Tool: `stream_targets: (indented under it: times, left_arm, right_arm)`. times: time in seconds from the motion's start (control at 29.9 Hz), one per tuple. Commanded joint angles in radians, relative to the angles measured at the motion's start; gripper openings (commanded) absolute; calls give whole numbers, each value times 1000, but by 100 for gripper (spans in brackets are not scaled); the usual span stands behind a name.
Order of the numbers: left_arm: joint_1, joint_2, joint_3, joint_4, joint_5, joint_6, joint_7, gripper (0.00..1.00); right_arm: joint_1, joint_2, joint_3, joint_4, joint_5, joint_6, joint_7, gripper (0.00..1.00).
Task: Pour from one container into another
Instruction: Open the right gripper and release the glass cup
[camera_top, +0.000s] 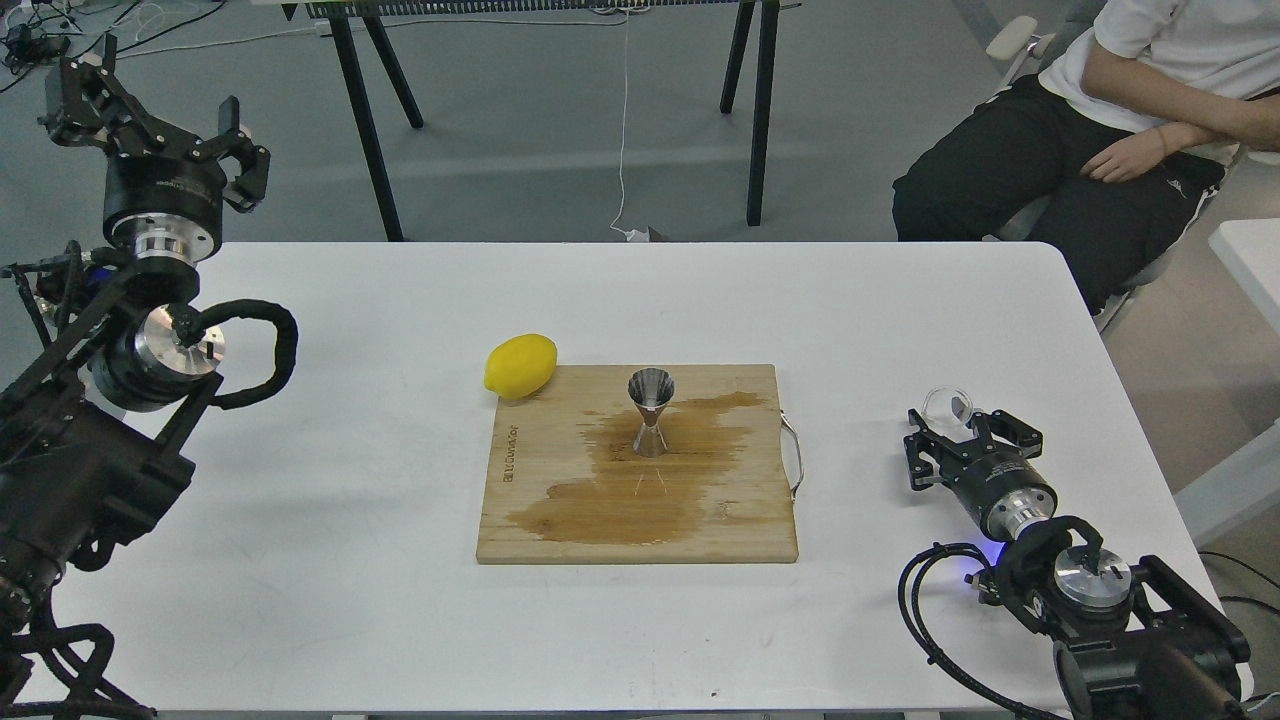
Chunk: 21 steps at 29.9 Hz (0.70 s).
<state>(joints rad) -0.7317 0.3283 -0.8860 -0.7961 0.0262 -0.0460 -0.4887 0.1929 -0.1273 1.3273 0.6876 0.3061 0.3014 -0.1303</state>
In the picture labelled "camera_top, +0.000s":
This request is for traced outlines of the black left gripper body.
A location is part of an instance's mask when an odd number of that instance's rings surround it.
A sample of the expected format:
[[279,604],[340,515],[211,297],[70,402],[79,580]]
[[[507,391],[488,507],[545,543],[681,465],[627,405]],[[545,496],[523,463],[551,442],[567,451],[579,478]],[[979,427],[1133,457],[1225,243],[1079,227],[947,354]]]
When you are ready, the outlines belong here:
[[105,174],[102,237],[129,247],[147,219],[178,218],[196,245],[193,261],[212,256],[223,242],[225,172],[215,163],[187,158],[110,156]]

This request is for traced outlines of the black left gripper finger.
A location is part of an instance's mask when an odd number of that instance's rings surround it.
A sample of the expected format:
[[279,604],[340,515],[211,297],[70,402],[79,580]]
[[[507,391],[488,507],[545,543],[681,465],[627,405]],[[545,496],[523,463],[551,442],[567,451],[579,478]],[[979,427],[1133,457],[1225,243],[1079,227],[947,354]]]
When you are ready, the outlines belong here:
[[60,146],[93,146],[110,158],[180,158],[196,135],[151,115],[114,74],[116,37],[105,33],[101,55],[61,58],[45,78],[46,111],[38,124]]
[[234,95],[220,104],[218,119],[219,133],[196,143],[196,160],[218,164],[229,158],[238,163],[238,174],[223,187],[221,195],[237,213],[246,214],[265,199],[271,154],[253,141]]

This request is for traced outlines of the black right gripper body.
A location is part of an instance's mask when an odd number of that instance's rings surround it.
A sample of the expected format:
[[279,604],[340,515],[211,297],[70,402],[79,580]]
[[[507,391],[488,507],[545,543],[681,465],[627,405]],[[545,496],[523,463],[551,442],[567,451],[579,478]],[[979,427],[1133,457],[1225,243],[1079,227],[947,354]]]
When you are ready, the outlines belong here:
[[1057,496],[1020,455],[997,451],[966,465],[950,489],[982,534],[1012,543],[1030,525],[1051,519]]

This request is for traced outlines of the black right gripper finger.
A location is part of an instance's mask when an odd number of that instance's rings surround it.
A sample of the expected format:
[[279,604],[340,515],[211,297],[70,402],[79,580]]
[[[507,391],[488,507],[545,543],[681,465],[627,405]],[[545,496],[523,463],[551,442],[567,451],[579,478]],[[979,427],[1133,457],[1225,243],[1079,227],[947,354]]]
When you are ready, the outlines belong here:
[[973,432],[978,450],[983,454],[1016,452],[1024,459],[1039,457],[1043,452],[1042,433],[1004,410],[984,413],[975,410],[966,427]]
[[908,423],[914,428],[911,434],[902,438],[910,488],[954,488],[960,475],[977,461],[974,445],[970,441],[952,441],[934,432],[914,407],[908,410]]

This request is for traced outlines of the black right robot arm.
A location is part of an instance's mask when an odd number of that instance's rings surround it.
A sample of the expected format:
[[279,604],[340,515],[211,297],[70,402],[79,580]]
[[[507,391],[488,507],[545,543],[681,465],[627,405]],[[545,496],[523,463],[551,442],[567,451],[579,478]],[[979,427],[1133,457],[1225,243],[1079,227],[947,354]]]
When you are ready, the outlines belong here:
[[1085,520],[1057,515],[1053,488],[1032,466],[1042,434],[1002,410],[972,411],[972,437],[950,439],[918,410],[904,439],[911,487],[950,489],[995,561],[972,543],[933,544],[904,568],[900,615],[936,665],[1019,719],[1047,719],[977,680],[928,632],[920,606],[925,574],[951,557],[975,560],[966,577],[982,603],[1006,609],[1053,642],[1053,665],[1074,719],[1244,719],[1238,666],[1251,656],[1222,611],[1153,555],[1128,564]]

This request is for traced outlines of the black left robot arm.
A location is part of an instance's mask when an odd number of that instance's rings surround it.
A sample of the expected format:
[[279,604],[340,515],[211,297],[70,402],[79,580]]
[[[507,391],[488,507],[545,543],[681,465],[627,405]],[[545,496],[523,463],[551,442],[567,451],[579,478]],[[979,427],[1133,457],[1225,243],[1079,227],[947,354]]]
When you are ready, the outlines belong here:
[[189,487],[182,450],[206,410],[270,398],[296,365],[285,307],[193,306],[223,209],[262,201],[269,151],[236,97],[211,138],[150,114],[115,55],[108,35],[100,55],[60,59],[41,118],[52,142],[108,159],[104,246],[3,268],[44,346],[3,391],[4,717],[156,717],[106,679],[113,633],[58,625],[52,591],[68,568],[97,571],[157,525]]

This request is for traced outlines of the person left hand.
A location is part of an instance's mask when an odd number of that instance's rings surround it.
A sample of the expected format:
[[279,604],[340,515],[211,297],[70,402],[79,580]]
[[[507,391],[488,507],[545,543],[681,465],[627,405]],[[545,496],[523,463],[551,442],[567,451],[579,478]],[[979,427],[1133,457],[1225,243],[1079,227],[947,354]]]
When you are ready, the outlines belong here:
[[1147,129],[1097,152],[1082,167],[1080,176],[1103,183],[1133,181],[1160,165],[1172,150],[1167,131]]

